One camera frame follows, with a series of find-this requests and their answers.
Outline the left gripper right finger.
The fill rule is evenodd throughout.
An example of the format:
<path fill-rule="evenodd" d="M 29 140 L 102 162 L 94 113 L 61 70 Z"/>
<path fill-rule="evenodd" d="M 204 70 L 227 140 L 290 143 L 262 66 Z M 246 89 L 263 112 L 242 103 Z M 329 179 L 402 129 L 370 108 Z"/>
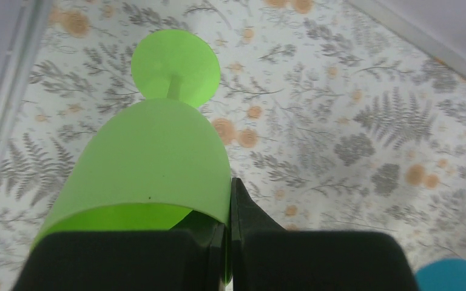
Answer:
<path fill-rule="evenodd" d="M 231 182 L 235 290 L 417 290 L 397 241 L 381 232 L 286 230 Z"/>

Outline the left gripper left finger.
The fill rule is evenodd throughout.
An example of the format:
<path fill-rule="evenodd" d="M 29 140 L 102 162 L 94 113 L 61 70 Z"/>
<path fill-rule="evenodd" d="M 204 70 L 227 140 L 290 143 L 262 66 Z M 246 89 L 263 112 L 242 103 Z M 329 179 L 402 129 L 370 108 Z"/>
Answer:
<path fill-rule="evenodd" d="M 33 248 L 14 290 L 220 290 L 226 227 L 192 211 L 173 229 L 59 232 Z"/>

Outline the green wine glass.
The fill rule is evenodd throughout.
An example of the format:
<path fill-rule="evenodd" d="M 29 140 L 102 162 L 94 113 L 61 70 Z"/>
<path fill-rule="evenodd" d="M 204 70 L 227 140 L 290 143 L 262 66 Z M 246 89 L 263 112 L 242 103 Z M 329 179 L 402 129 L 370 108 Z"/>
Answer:
<path fill-rule="evenodd" d="M 170 230 L 192 211 L 228 223 L 228 155 L 198 111 L 220 82 L 214 52 L 187 31 L 160 30 L 137 45 L 131 73 L 144 101 L 89 141 L 31 252 L 59 232 Z"/>

